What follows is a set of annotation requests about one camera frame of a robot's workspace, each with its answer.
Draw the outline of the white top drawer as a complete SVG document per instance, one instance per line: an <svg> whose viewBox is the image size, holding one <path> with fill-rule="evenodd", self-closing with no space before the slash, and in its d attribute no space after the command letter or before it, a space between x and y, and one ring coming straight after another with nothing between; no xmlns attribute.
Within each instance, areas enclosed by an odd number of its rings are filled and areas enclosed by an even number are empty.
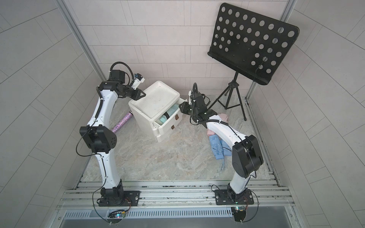
<svg viewBox="0 0 365 228"><path fill-rule="evenodd" d="M164 112L158 119L153 122L154 128L159 128L168 125L170 121L175 118L175 115L180 111L179 105L185 102L184 99L179 99L175 104L173 104L166 112Z"/></svg>

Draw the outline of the white drawer cabinet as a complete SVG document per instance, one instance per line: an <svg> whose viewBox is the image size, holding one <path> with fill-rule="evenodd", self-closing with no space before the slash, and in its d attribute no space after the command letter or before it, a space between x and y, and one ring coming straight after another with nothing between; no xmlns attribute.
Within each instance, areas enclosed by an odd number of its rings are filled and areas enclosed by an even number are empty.
<svg viewBox="0 0 365 228"><path fill-rule="evenodd" d="M181 99L180 93L162 81L154 82L144 92L146 97L128 104L141 131L160 143L177 127L183 115L179 111L168 125L159 128L154 128L153 122Z"/></svg>

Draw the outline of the blue umbrella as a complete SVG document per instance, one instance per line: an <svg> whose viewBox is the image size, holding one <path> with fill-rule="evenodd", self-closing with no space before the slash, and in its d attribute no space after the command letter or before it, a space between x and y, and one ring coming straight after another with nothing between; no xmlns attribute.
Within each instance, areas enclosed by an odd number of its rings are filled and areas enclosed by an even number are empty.
<svg viewBox="0 0 365 228"><path fill-rule="evenodd" d="M225 166L225 158L224 158L224 154L223 154L223 147L221 144L221 140L220 140L219 136L217 136L217 135L210 135L209 141L210 141L211 149L212 149L212 152L213 152L215 158L217 160L221 160L220 171L223 171L224 166Z"/></svg>
<svg viewBox="0 0 365 228"><path fill-rule="evenodd" d="M223 149L223 155L232 156L232 150L231 150L230 146L223 139L221 139L221 145L222 145L222 149Z"/></svg>

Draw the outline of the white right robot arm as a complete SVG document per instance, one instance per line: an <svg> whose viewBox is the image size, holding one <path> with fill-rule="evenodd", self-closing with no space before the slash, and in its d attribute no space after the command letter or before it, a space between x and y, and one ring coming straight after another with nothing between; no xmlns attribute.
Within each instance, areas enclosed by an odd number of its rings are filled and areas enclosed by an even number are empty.
<svg viewBox="0 0 365 228"><path fill-rule="evenodd" d="M213 131L219 140L228 144L228 151L232 153L233 179L227 190L215 190L218 205L252 205L254 204L252 191L248 189L248 182L256 177L256 171L263 165L258 140L255 136L246 136L229 126L212 109L205 104L205 96L198 91L197 84L189 93L189 101L179 105L182 113L190 116L193 125L203 125Z"/></svg>

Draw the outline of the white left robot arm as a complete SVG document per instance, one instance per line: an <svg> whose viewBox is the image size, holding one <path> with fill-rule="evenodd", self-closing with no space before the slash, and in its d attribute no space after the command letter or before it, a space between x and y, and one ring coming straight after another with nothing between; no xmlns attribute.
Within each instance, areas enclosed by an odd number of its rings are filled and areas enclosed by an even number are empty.
<svg viewBox="0 0 365 228"><path fill-rule="evenodd" d="M90 121L79 130L82 140L96 156L101 169L103 186L100 190L101 198L97 201L100 207L126 202L123 184L117 173L114 155L117 136L110 129L110 117L119 98L128 97L137 101L146 96L139 89L143 82L144 77L134 74L126 63L113 63L108 79L96 88L99 100Z"/></svg>

